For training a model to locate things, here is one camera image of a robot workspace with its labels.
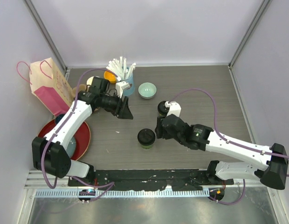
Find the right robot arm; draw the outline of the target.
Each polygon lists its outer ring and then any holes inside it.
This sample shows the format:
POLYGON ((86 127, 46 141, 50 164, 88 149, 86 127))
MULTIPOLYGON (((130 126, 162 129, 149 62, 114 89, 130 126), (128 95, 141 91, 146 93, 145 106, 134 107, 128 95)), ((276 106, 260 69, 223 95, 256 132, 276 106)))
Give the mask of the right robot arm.
POLYGON ((159 116, 155 133, 158 139, 174 139, 191 150, 238 159, 233 163, 211 161, 206 172, 206 180, 210 184, 221 180, 250 179, 273 189, 285 189, 289 160, 281 144, 275 143, 270 147, 254 145, 216 133, 208 126, 188 125, 174 114, 159 116))

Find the black cup lid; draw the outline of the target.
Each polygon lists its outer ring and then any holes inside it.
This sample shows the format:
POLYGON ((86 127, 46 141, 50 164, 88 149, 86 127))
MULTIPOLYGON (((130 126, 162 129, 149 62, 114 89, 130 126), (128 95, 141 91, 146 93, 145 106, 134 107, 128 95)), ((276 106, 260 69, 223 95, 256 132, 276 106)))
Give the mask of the black cup lid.
POLYGON ((156 136, 151 129, 144 128, 139 131, 137 139, 142 146, 150 146, 155 142, 156 136))
POLYGON ((158 104, 157 110, 158 110, 158 111, 168 111, 168 112, 169 112, 169 107, 166 107, 166 106, 165 106, 165 103, 166 103, 166 101, 161 101, 161 102, 158 104))

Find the pink paper gift bag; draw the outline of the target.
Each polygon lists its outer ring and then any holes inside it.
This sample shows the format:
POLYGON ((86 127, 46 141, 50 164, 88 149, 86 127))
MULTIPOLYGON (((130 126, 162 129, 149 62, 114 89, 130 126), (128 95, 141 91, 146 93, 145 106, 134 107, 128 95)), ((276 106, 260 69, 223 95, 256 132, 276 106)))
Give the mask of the pink paper gift bag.
POLYGON ((53 58, 47 58, 28 64, 19 61, 28 67, 28 77, 24 77, 19 69, 19 76, 29 83, 31 92, 54 115, 66 114, 72 105, 72 88, 60 71, 53 58))

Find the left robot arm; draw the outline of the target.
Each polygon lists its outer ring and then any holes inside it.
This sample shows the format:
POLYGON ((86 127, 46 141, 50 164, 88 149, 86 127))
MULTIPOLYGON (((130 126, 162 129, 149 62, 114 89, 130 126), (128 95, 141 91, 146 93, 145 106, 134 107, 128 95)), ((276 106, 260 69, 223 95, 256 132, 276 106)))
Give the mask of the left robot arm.
POLYGON ((72 160, 66 152, 70 140, 83 122, 95 109, 102 108, 119 119, 133 119, 129 109, 129 98, 123 91, 130 88, 126 81, 115 85, 115 93, 107 91, 110 82, 104 78, 93 77, 85 90, 77 90, 75 100, 59 123, 44 137, 35 137, 32 141, 33 166, 42 172, 46 184, 51 185, 47 175, 56 179, 66 176, 76 179, 84 186, 90 186, 95 180, 92 165, 72 160))

